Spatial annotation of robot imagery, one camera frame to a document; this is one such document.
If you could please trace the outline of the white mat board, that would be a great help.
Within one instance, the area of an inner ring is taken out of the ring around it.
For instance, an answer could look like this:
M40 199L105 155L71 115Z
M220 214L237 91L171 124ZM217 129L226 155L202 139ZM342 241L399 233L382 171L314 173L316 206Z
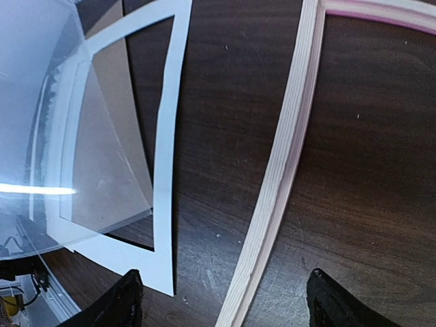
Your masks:
M73 85L67 91L67 112L63 117L61 144L51 149L60 152L60 166L53 178L63 181L72 175L70 157L74 154L79 111L93 57L120 39L154 25L173 19L172 32L163 70L163 85L157 113L155 163L153 173L153 246L152 251L124 243L92 231L64 218L71 204L57 192L46 207L48 235L60 245L80 253L117 274L131 268L139 271L143 285L174 295L172 248L172 186L174 140L178 96L181 85L183 57L191 17L191 1L153 1L124 16L81 43L72 57Z

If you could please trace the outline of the landscape photo print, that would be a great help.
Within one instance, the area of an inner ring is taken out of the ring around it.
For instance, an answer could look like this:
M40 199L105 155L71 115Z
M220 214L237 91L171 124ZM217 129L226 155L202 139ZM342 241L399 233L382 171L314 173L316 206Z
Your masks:
M35 186L42 186L45 179L44 151L47 150L46 147L50 138L49 128L52 125L52 114L54 112L52 105L58 93L59 74L59 66L50 64L38 94L29 132L25 161L24 182L28 185L33 181Z

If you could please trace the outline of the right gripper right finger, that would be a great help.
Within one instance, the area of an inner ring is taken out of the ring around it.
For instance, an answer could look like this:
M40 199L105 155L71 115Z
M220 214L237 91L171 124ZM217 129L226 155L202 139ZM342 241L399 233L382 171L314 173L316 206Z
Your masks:
M397 326L372 310L320 268L307 281L310 326Z

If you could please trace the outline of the front aluminium rail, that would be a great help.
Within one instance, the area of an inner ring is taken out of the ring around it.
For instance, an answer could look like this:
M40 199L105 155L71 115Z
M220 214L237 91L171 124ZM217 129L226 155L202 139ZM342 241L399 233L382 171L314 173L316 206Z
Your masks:
M42 241L51 243L51 238L41 233L29 219L19 217L17 224L22 248L30 251L30 254L17 259L16 264L18 273L24 278L25 289L36 295L35 300L30 300L27 305L31 325L58 326L81 309L53 275L42 257L43 252L39 250Z

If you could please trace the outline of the pink wooden picture frame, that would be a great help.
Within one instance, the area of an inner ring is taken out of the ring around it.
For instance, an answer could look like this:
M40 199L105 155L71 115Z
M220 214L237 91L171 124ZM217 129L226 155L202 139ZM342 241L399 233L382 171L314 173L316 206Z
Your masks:
M328 14L435 34L435 6L422 1L302 2L292 63L270 157L216 326L243 324L267 266L302 153Z

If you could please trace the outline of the clear acrylic sheet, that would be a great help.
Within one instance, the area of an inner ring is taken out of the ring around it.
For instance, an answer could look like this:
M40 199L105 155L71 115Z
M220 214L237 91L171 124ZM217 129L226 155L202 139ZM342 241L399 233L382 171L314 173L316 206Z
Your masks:
M60 152L51 149L61 144L63 117L67 112L67 91L73 85L72 57L83 41L123 17L121 1L2 1L1 2L1 259L15 260L30 254L22 248L17 218L31 220L41 233L48 235L46 207L57 192L71 204L62 216L72 220L74 163L82 105L74 154L70 157L72 175L59 181L53 178L60 166ZM50 64L59 66L57 97L52 105L52 125L44 151L45 179L42 186L24 182L29 132L43 79ZM104 234L151 214L135 216L107 228L92 231ZM62 248L57 241L43 240L43 253Z

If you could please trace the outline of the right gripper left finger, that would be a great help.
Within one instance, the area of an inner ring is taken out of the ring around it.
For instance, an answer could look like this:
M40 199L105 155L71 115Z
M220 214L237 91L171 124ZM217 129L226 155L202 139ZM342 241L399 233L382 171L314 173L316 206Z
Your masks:
M141 326L142 297L140 273L131 269L92 305L61 326Z

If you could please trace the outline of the brown backing board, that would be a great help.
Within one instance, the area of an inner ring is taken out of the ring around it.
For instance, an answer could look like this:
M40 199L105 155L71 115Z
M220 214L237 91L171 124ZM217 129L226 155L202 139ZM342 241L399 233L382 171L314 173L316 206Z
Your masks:
M149 214L153 189L125 39L93 59L74 163L72 220L94 230Z

